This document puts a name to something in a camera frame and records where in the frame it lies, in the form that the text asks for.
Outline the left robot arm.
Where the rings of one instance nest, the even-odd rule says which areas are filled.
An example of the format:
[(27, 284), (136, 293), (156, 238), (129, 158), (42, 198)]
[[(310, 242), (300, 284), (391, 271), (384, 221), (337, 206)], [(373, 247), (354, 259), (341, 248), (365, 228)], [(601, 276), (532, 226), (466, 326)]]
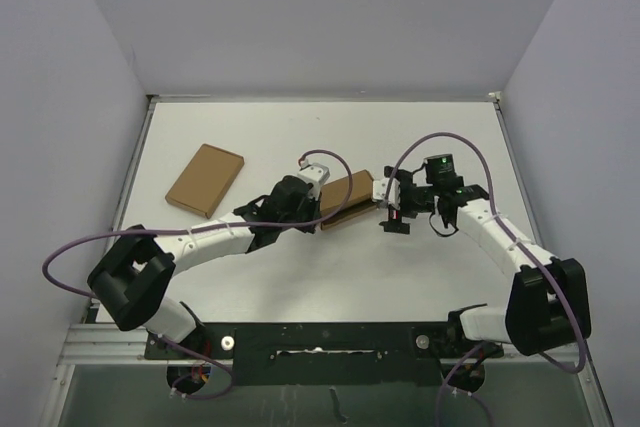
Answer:
[(326, 168), (306, 167), (283, 177), (270, 194), (185, 234), (122, 236), (87, 284), (120, 330), (142, 326), (166, 337), (178, 356), (193, 357), (203, 345), (202, 324), (185, 303), (166, 296), (172, 278), (217, 258), (267, 247), (284, 224), (312, 233), (315, 228), (307, 223), (320, 218), (321, 187), (328, 177)]

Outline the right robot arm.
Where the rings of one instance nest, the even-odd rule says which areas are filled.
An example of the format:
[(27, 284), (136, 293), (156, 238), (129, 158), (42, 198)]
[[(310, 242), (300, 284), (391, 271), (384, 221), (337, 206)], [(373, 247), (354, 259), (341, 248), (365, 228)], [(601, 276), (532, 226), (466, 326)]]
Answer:
[(489, 193), (465, 183), (452, 155), (428, 157), (421, 170), (423, 186), (415, 183), (414, 172), (390, 166), (374, 181), (372, 198), (387, 208), (384, 231), (407, 235), (418, 215), (439, 217), (441, 236), (464, 233), (511, 283), (503, 307), (478, 304), (451, 312), (444, 341), (452, 353), (464, 356), (489, 341), (535, 355), (590, 336), (586, 275), (577, 260), (558, 258), (492, 210)]

